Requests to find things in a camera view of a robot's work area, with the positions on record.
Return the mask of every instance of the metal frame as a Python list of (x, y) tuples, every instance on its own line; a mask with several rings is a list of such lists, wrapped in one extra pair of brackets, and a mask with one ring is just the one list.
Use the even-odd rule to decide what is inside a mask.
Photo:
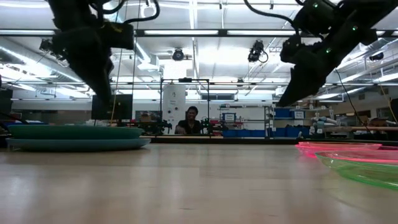
[[(3, 82), (3, 84), (26, 84), (26, 85), (84, 85), (84, 82)], [(224, 85), (224, 86), (236, 86), (236, 85), (249, 85), (249, 86), (287, 86), (289, 82), (246, 82), (246, 83), (231, 83), (231, 82), (208, 82), (208, 85)], [(111, 82), (110, 85), (116, 85), (116, 82)], [(118, 85), (132, 85), (132, 82), (119, 82)], [(134, 85), (160, 85), (160, 82), (134, 82)], [(200, 83), (190, 83), (190, 85), (201, 85)], [(341, 83), (325, 83), (325, 86), (342, 86)], [(383, 83), (344, 83), (344, 86), (359, 86), (359, 87), (367, 87), (367, 86), (398, 86), (398, 82), (383, 82)]]
[(160, 119), (163, 121), (163, 83), (164, 81), (170, 81), (170, 83), (177, 82), (183, 84), (192, 84), (192, 81), (196, 81), (197, 84), (202, 85), (200, 82), (207, 82), (207, 118), (210, 119), (210, 80), (209, 79), (188, 79), (191, 82), (181, 82), (179, 79), (160, 79)]
[[(55, 31), (53, 29), (0, 29), (0, 37), (52, 37)], [(148, 34), (148, 32), (156, 31), (168, 33)], [(247, 32), (247, 34), (228, 33), (237, 31)], [(136, 29), (134, 33), (136, 37), (290, 37), (293, 31), (287, 29)], [(381, 29), (377, 31), (379, 37), (398, 38), (398, 30)], [(266, 34), (267, 32), (280, 32), (280, 34)], [(301, 36), (303, 38), (314, 38), (313, 35), (303, 32)]]

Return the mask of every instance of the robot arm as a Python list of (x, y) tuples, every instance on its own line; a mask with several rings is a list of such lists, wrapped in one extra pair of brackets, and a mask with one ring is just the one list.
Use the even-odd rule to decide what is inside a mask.
[[(53, 37), (55, 54), (64, 55), (70, 68), (95, 91), (98, 98), (109, 103), (111, 87), (109, 74), (114, 68), (111, 48), (134, 49), (134, 28), (130, 22), (148, 21), (159, 16), (160, 8), (154, 0), (153, 16), (129, 19), (124, 23), (104, 20), (104, 14), (113, 14), (126, 0), (112, 10), (103, 9), (110, 0), (48, 0), (54, 14), (54, 24), (60, 29)], [(97, 10), (97, 16), (90, 7)]]
[(300, 36), (293, 35), (284, 42), (280, 59), (295, 67), (279, 106), (316, 94), (326, 77), (359, 43), (369, 45), (377, 40), (372, 27), (397, 6), (398, 0), (345, 0), (337, 5), (329, 0), (303, 2), (293, 23), (303, 32), (325, 38), (305, 45)]

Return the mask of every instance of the person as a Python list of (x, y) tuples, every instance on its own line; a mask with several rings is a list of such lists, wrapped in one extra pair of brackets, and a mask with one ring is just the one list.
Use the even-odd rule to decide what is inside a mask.
[(201, 127), (200, 122), (195, 120), (198, 115), (198, 108), (191, 106), (187, 110), (185, 120), (178, 122), (175, 127), (176, 134), (200, 134)]

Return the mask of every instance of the stacked plates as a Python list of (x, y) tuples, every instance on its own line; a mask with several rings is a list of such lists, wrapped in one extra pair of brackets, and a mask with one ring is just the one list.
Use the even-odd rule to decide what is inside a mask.
[(340, 143), (340, 142), (300, 142), (296, 148), (308, 157), (315, 157), (316, 152), (323, 151), (369, 151), (379, 149), (381, 144)]
[(94, 126), (9, 126), (8, 145), (26, 151), (116, 151), (150, 143), (139, 139), (142, 129)]
[(316, 155), (342, 177), (398, 190), (398, 151), (396, 147), (386, 149), (317, 152)]

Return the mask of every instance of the teal plate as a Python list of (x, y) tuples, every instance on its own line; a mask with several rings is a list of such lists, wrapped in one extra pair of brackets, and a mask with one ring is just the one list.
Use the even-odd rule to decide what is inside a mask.
[(110, 140), (54, 140), (54, 139), (6, 139), (14, 149), (47, 152), (95, 152), (139, 149), (150, 143), (150, 139)]
[(10, 125), (16, 139), (137, 139), (143, 130), (139, 128), (94, 127), (83, 125)]

